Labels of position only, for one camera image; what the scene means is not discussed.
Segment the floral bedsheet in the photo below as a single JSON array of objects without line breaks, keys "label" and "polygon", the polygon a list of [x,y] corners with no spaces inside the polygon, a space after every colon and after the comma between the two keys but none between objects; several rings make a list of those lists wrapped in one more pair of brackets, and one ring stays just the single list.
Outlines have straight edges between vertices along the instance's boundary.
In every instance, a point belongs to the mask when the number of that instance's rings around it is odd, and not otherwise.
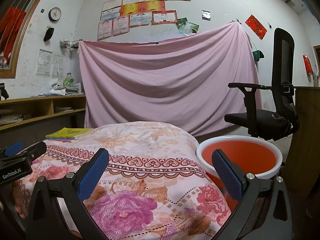
[{"label": "floral bedsheet", "polygon": [[[209,240],[230,215],[222,193],[197,162],[198,142],[173,125],[111,124],[75,142],[45,143],[46,154],[19,181],[25,212],[39,176],[62,178],[103,147],[109,165],[84,205],[110,240]],[[79,232],[64,201],[59,203],[70,230]]]}]

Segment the blue gripper pad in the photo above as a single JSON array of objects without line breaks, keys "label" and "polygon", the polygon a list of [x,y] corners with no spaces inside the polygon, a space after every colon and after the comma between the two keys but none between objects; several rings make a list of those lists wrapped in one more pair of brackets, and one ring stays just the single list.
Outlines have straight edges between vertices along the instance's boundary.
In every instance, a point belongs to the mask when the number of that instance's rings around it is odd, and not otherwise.
[{"label": "blue gripper pad", "polygon": [[239,202],[243,195],[242,184],[217,150],[212,154],[212,164],[230,197]]},{"label": "blue gripper pad", "polygon": [[12,155],[14,155],[14,154],[16,154],[18,152],[21,152],[23,150],[23,148],[24,148],[23,147],[23,142],[18,142],[18,143],[14,144],[14,145],[11,145],[11,146],[7,147],[5,149],[4,155],[8,156],[8,157],[12,156]]},{"label": "blue gripper pad", "polygon": [[106,149],[103,149],[102,153],[79,182],[78,197],[81,202],[91,196],[108,164],[109,153]]}]

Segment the chair seat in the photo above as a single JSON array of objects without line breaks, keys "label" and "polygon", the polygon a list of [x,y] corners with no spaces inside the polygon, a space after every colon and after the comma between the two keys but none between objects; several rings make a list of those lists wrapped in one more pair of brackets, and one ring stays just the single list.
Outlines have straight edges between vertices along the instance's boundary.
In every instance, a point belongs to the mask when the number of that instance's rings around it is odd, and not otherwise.
[{"label": "chair seat", "polygon": [[[248,128],[247,113],[226,114],[224,120]],[[279,114],[266,110],[257,110],[257,132],[259,137],[271,140],[283,134],[289,126],[289,120]]]}]

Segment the green bag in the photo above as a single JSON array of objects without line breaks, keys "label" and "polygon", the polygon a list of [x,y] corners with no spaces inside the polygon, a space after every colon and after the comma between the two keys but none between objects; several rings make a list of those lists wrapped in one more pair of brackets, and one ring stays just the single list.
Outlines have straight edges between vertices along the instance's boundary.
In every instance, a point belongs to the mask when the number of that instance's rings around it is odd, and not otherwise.
[{"label": "green bag", "polygon": [[264,55],[261,50],[256,50],[253,52],[254,61],[258,62],[261,58],[264,58]]}]

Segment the screw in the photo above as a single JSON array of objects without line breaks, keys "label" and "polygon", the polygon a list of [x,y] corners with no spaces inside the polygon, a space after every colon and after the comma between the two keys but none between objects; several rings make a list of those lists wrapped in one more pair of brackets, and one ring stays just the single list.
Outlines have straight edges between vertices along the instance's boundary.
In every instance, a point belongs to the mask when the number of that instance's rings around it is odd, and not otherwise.
[{"label": "screw", "polygon": [[39,181],[39,182],[41,182],[41,181],[43,181],[44,180],[44,176],[40,176],[38,179],[37,179],[37,181]]},{"label": "screw", "polygon": [[280,182],[280,183],[283,182],[282,177],[277,177],[277,181]]},{"label": "screw", "polygon": [[68,173],[66,174],[66,177],[67,177],[68,179],[72,179],[74,176],[75,176],[75,173],[74,173],[74,172],[68,172]]},{"label": "screw", "polygon": [[248,174],[247,174],[247,178],[248,178],[248,179],[254,179],[254,174],[248,173]]}]

